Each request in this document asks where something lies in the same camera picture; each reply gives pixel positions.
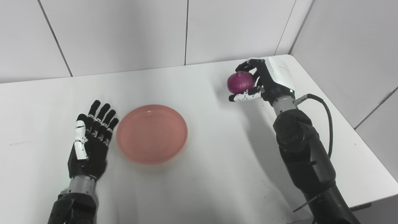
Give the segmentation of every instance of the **white finger segment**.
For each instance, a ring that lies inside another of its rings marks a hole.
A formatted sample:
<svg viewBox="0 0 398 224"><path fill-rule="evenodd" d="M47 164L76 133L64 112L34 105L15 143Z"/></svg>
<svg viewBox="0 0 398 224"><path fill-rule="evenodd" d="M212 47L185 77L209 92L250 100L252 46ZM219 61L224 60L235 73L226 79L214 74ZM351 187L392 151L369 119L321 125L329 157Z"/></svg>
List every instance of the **white finger segment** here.
<svg viewBox="0 0 398 224"><path fill-rule="evenodd" d="M74 148L77 160L88 159L86 149L84 148L84 143L87 141L85 134L86 125L84 122L81 120L76 121Z"/></svg>

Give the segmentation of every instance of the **black cable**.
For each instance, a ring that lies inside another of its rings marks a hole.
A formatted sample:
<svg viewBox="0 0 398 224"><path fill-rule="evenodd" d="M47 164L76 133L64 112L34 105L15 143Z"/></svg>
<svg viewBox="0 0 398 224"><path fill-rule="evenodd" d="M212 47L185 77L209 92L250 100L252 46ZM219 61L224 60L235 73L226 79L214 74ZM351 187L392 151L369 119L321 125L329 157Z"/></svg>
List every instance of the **black cable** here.
<svg viewBox="0 0 398 224"><path fill-rule="evenodd" d="M318 96L316 96L314 94L311 94L311 93L307 94L307 98L313 99L313 100L316 100L316 101L320 102L325 107L326 113L328 114L328 120L329 120L329 151L328 151L328 156L330 158L332 156L332 147L333 147L332 115L330 113L330 110L329 110L328 106L326 105L325 101L322 98L320 98L320 97L318 97Z"/></svg>

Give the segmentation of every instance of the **black arm joint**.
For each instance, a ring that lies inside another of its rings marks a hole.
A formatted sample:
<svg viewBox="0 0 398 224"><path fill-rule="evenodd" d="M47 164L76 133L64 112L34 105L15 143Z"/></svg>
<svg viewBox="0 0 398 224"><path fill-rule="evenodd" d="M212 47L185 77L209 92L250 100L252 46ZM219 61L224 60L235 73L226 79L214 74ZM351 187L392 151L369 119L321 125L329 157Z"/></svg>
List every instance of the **black arm joint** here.
<svg viewBox="0 0 398 224"><path fill-rule="evenodd" d="M94 222L97 205L90 195L67 193L54 203L48 224L75 224Z"/></svg>

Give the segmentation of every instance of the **robot finger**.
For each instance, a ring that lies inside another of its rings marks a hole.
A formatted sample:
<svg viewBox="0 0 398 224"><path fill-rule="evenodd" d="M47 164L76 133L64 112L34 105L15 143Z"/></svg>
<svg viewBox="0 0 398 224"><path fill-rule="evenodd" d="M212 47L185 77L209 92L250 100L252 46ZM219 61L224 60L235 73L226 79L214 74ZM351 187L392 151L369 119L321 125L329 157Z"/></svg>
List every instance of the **robot finger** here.
<svg viewBox="0 0 398 224"><path fill-rule="evenodd" d="M94 120L93 128L91 129L91 135L92 135L93 137L97 137L98 132L100 131L100 128L101 128L102 119L104 118L106 112L107 112L110 108L111 108L111 106L110 106L108 103L106 103L106 104L101 108L101 110L99 111L97 118Z"/></svg>
<svg viewBox="0 0 398 224"><path fill-rule="evenodd" d="M113 118L113 116L116 114L115 110L111 110L109 111L109 113L105 116L105 119L102 122L102 125L105 127L108 127L109 122L111 121L111 119Z"/></svg>
<svg viewBox="0 0 398 224"><path fill-rule="evenodd" d="M238 94L230 95L230 102L257 100L261 98L261 87L255 86Z"/></svg>
<svg viewBox="0 0 398 224"><path fill-rule="evenodd" d="M254 69L255 67L248 63L248 61L244 61L242 64L238 65L235 69L236 72L238 71L245 71L249 72L250 70Z"/></svg>
<svg viewBox="0 0 398 224"><path fill-rule="evenodd" d="M86 134L86 120L85 114L80 114L76 120L74 150L77 160L88 159L84 143L87 141Z"/></svg>
<svg viewBox="0 0 398 224"><path fill-rule="evenodd" d="M88 112L88 116L94 118L96 116L96 112L101 105L99 100L95 100L94 103L91 105L90 111Z"/></svg>
<svg viewBox="0 0 398 224"><path fill-rule="evenodd" d="M102 125L100 127L100 130L97 134L97 137L100 141L103 140L105 134L106 134L106 130L108 128L109 122L111 121L111 119L113 118L113 116L116 114L115 110L111 110L109 111L109 113L105 116L105 119L102 122Z"/></svg>
<svg viewBox="0 0 398 224"><path fill-rule="evenodd" d="M105 145L109 145L109 142L111 141L111 138L112 138L113 129L115 128L115 126L117 125L118 122L119 122L119 119L114 118L111 121L111 123L109 124L108 128L106 129L104 139L103 139L103 143Z"/></svg>
<svg viewBox="0 0 398 224"><path fill-rule="evenodd" d="M88 117L86 121L86 133L90 133L91 129L93 128L94 125L94 117L96 115L96 112L101 105L101 102L99 100L95 100L94 103L91 105L90 111L88 112Z"/></svg>
<svg viewBox="0 0 398 224"><path fill-rule="evenodd" d="M100 109L98 116L97 116L97 121L101 122L102 119L104 118L106 112L108 112L108 110L111 108L111 105L106 103L104 106L102 106L102 108Z"/></svg>

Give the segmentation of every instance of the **wall seam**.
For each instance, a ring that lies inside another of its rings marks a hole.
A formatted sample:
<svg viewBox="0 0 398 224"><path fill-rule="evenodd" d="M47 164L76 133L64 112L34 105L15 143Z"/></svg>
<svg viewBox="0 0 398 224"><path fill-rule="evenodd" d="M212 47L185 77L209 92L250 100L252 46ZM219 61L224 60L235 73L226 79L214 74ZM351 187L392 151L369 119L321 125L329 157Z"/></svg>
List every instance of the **wall seam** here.
<svg viewBox="0 0 398 224"><path fill-rule="evenodd" d="M51 30L51 33L53 34L53 37L54 37L54 39L55 39L55 43L56 43L57 46L58 46L58 50L59 50L59 52L61 53L62 59L63 59L64 62L65 62L65 65L66 65L66 68L68 69L68 72L69 72L69 74L70 74L70 77L73 77L72 72L70 71L68 62L66 61L65 55L64 55L64 53L62 52L61 46L59 45L58 39L57 39L57 37L55 36L53 27L52 27L51 24L50 24L50 21L49 21L49 19L48 19L48 17L47 17L46 12L44 11L43 5L41 4L41 1L40 1L40 0L37 0L37 2L38 2L39 5L40 5L41 11L43 12L43 15L44 15L44 18L45 18L46 21L47 21L47 24L49 25L49 28L50 28L50 30Z"/></svg>

